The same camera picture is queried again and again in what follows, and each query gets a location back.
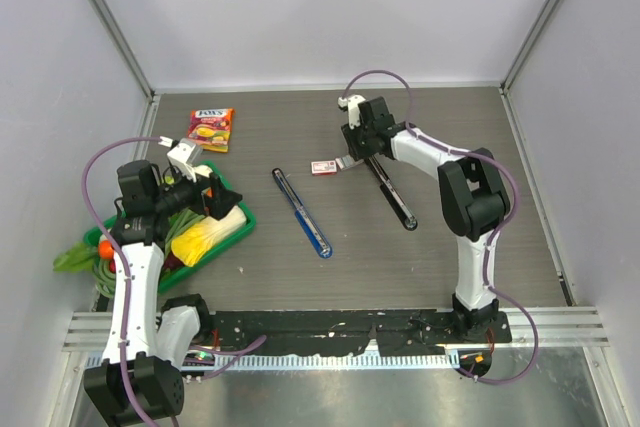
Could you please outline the silver staple strips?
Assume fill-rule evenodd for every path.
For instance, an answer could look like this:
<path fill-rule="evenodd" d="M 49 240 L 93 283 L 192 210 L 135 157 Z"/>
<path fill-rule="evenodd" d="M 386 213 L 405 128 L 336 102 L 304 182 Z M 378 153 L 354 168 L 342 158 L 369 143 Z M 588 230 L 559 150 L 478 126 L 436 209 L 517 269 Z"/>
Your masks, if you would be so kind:
<path fill-rule="evenodd" d="M 345 155 L 336 157 L 335 162 L 337 167 L 343 171 L 356 167 L 362 163 L 362 160 L 355 160 L 351 155 Z"/>

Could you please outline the red white staple box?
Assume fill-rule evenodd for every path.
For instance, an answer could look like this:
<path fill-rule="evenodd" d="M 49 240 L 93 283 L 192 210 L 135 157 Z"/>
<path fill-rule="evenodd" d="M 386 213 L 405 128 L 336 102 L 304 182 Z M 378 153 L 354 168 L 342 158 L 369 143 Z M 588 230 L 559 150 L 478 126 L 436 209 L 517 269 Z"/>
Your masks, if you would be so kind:
<path fill-rule="evenodd" d="M 311 174 L 314 176 L 333 175 L 337 173 L 338 165 L 335 160 L 311 162 Z"/>

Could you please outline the black stapler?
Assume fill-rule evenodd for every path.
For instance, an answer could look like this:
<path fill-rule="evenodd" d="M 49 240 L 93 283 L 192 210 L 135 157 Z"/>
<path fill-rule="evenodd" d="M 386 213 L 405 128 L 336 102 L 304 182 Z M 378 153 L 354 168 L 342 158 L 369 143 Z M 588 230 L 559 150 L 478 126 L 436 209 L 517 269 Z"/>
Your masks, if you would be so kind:
<path fill-rule="evenodd" d="M 379 161 L 375 157 L 370 157 L 365 160 L 365 163 L 378 180 L 381 192 L 385 196 L 385 199 L 393 209 L 402 226 L 408 231 L 416 230 L 418 227 L 418 221 L 415 215 L 398 193 L 396 187 Z"/>

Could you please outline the blue stapler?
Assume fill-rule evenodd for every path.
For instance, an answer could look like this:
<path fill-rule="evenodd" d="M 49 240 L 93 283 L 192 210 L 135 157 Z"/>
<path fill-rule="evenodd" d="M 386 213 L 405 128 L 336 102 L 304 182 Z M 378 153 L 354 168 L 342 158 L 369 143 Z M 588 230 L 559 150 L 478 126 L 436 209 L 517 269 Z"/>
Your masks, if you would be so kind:
<path fill-rule="evenodd" d="M 299 225 L 309 239 L 309 242 L 311 243 L 317 255 L 323 259 L 330 258 L 333 254 L 333 249 L 328 239 L 309 214 L 308 210 L 304 206 L 296 191 L 289 183 L 283 171 L 280 168 L 274 168 L 272 170 L 272 177 L 276 185 L 283 192 L 284 196 L 292 206 L 294 215 Z"/>

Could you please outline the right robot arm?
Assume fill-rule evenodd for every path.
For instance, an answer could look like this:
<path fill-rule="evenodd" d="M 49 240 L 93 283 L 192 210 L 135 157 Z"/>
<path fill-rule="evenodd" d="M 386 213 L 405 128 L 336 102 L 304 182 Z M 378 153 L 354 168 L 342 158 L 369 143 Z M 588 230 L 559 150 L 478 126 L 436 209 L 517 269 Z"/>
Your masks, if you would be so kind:
<path fill-rule="evenodd" d="M 351 157 L 365 160 L 384 155 L 437 180 L 442 215 L 458 249 L 451 327 L 460 340 L 477 340 L 497 319 L 499 301 L 492 290 L 494 247 L 499 226 L 511 211 L 491 152 L 461 150 L 411 123 L 397 122 L 382 97 L 341 97 L 338 107 L 348 116 L 341 131 Z"/>

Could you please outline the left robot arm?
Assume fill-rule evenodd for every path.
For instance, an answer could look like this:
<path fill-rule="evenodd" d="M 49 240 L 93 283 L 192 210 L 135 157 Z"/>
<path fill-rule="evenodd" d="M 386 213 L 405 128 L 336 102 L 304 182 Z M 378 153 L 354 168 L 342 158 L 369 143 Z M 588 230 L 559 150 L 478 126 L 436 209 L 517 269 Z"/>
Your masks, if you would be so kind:
<path fill-rule="evenodd" d="M 106 232 L 115 243 L 112 321 L 99 366 L 84 373 L 85 391 L 110 426 L 177 417 L 184 405 L 181 368 L 187 352 L 212 336 L 213 322 L 198 294 L 156 309 L 171 217 L 191 211 L 226 220 L 240 210 L 241 195 L 215 169 L 201 164 L 193 172 L 193 178 L 178 173 L 173 183 L 163 184 L 158 167 L 147 160 L 117 171 L 121 199 Z"/>

